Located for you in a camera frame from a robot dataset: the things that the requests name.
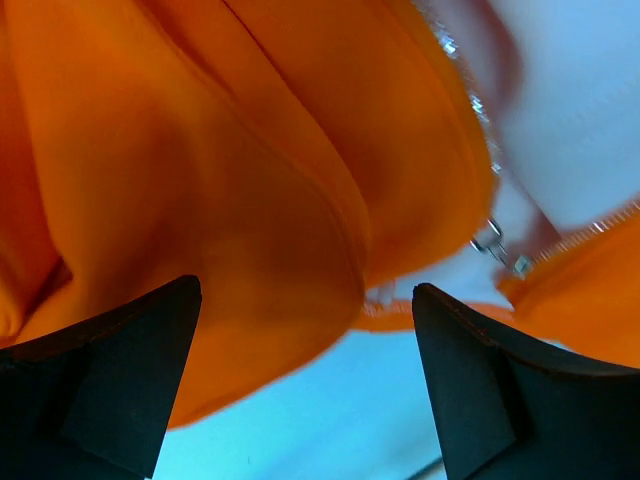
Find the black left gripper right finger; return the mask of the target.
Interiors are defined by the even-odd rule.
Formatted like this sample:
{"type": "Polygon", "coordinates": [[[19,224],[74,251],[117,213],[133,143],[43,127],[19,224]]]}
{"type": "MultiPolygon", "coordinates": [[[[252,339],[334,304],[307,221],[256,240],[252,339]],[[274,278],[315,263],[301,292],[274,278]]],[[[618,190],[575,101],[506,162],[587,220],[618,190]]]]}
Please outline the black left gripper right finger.
{"type": "Polygon", "coordinates": [[[545,343],[433,285],[412,314],[451,479],[635,479],[639,372],[545,343]]]}

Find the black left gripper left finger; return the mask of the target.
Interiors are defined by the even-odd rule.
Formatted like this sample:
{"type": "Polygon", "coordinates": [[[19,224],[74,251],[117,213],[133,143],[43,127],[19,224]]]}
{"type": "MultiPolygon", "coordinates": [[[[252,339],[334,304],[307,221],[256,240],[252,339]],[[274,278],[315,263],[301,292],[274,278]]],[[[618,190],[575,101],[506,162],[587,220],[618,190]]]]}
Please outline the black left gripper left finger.
{"type": "Polygon", "coordinates": [[[151,478],[201,301],[199,280],[182,276],[2,349],[2,478],[151,478]]]}

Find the orange zip-up jacket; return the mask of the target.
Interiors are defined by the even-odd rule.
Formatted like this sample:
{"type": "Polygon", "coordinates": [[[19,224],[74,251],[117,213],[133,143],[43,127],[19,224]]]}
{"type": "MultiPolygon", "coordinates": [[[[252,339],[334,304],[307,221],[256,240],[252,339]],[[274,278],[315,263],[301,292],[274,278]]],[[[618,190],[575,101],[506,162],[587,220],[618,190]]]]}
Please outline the orange zip-up jacket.
{"type": "Polygon", "coordinates": [[[183,276],[183,427],[430,281],[639,363],[635,1],[5,1],[1,343],[183,276]]]}

